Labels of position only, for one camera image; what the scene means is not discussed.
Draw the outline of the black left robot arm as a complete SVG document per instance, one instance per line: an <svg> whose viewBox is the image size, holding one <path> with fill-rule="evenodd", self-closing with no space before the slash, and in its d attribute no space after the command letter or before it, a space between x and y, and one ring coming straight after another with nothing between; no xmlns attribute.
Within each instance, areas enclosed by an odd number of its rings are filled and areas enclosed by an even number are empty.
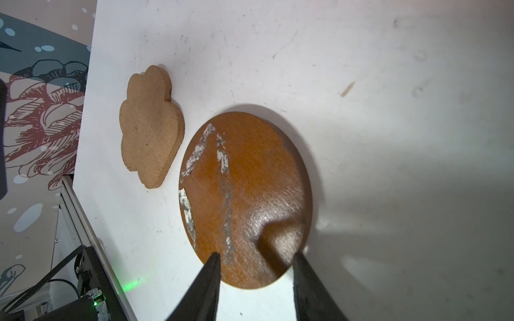
<svg viewBox="0 0 514 321"><path fill-rule="evenodd" d="M1 298L2 320L126 320L92 246L78 246L34 286Z"/></svg>

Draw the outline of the glossy brown round coaster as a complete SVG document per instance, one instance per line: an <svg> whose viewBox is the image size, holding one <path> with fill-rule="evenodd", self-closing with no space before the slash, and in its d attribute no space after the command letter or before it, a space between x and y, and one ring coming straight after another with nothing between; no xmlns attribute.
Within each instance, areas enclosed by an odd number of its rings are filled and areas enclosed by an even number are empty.
<svg viewBox="0 0 514 321"><path fill-rule="evenodd" d="M187 147L178 193L196 255L206 262L218 253L230 286L270 285L305 247L313 220L307 168L289 137L258 116L207 121Z"/></svg>

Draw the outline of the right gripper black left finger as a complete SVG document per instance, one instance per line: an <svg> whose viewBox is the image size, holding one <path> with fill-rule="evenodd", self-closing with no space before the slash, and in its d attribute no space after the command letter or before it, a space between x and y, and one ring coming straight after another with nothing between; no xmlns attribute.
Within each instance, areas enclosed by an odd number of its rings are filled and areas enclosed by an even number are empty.
<svg viewBox="0 0 514 321"><path fill-rule="evenodd" d="M213 252L167 320L215 321L220 283L221 256Z"/></svg>

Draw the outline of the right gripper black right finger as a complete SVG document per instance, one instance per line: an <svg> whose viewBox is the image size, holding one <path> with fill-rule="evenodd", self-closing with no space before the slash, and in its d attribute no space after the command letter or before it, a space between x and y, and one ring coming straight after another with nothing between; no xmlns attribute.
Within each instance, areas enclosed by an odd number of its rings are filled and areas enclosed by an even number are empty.
<svg viewBox="0 0 514 321"><path fill-rule="evenodd" d="M297 320L348 321L301 252L294 255L293 271Z"/></svg>

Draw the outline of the cork flower shaped coaster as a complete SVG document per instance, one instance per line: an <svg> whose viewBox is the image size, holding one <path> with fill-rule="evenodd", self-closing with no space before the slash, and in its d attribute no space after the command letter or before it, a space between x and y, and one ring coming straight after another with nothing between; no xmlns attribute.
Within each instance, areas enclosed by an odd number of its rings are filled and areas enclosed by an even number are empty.
<svg viewBox="0 0 514 321"><path fill-rule="evenodd" d="M182 110L171 91L168 73L152 65L131 76L120 106L123 163L148 189L162 185L185 135Z"/></svg>

